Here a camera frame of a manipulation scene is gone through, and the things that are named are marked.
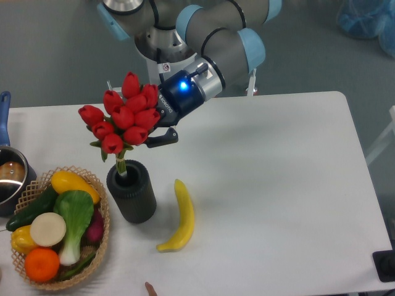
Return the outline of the person fingertip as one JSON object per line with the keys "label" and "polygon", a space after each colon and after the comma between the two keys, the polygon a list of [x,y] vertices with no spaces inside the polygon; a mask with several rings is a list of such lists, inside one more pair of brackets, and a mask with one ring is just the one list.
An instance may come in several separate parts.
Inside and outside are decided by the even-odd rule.
{"label": "person fingertip", "polygon": [[157,292],[155,291],[153,285],[151,285],[148,282],[145,282],[144,285],[145,285],[145,288],[146,288],[149,296],[157,296]]}

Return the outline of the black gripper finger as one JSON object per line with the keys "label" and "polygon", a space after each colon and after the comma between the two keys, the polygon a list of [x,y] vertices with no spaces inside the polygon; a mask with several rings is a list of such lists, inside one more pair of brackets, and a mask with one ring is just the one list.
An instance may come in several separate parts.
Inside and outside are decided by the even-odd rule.
{"label": "black gripper finger", "polygon": [[144,143],[148,148],[156,148],[177,142],[178,133],[174,128],[170,127],[165,134],[157,137],[148,137]]}

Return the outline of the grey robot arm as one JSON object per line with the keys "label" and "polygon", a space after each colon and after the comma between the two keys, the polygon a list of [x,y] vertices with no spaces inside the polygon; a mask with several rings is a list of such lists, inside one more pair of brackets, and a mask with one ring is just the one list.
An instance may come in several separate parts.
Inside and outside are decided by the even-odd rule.
{"label": "grey robot arm", "polygon": [[98,13],[119,40],[134,39],[159,87],[159,128],[148,147],[177,142],[177,123],[265,60],[254,27],[281,11],[281,1],[101,1]]}

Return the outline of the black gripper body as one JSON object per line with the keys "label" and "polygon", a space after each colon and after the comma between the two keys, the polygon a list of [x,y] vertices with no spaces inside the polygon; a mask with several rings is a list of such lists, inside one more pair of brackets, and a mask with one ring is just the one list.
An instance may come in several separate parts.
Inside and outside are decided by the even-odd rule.
{"label": "black gripper body", "polygon": [[204,103],[204,96],[191,79],[181,70],[159,85],[157,111],[160,119],[156,127],[175,126],[178,122]]}

